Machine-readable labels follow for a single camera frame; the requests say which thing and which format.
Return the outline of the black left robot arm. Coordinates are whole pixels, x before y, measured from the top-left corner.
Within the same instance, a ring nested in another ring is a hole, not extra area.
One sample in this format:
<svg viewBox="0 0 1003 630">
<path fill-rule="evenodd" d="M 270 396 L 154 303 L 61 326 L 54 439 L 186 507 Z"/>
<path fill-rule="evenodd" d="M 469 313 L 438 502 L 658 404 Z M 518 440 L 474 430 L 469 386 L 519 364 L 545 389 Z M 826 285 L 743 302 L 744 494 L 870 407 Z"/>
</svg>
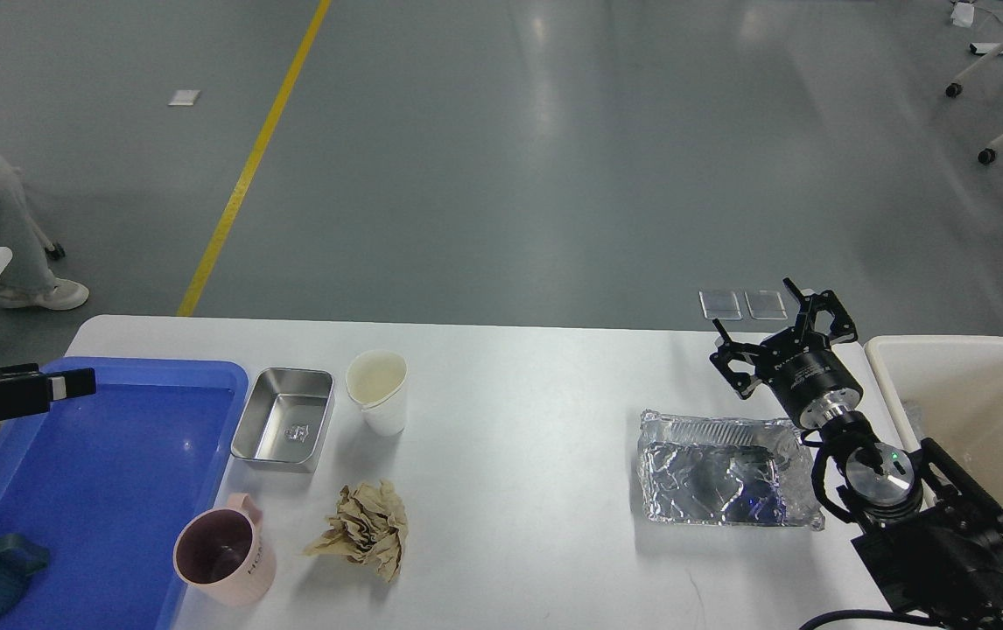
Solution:
<svg viewBox="0 0 1003 630">
<path fill-rule="evenodd" d="M 96 392 L 92 367 L 46 374 L 37 364 L 0 367 L 0 422 L 47 412 L 58 400 Z"/>
</svg>

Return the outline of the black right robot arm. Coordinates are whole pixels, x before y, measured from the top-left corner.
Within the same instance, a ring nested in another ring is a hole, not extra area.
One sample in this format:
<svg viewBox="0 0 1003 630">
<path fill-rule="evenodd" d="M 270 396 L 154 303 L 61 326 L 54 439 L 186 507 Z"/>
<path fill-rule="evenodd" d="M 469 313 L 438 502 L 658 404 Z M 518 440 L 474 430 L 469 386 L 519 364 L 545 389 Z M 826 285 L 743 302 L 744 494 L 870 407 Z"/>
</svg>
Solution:
<svg viewBox="0 0 1003 630">
<path fill-rule="evenodd" d="M 860 383 L 833 346 L 857 331 L 832 290 L 784 286 L 798 304 L 789 327 L 739 342 L 720 320 L 711 363 L 741 399 L 769 387 L 813 448 L 815 499 L 861 534 L 852 546 L 888 609 L 841 610 L 841 620 L 942 629 L 1003 629 L 1003 507 L 932 438 L 914 451 L 882 442 L 859 409 Z"/>
</svg>

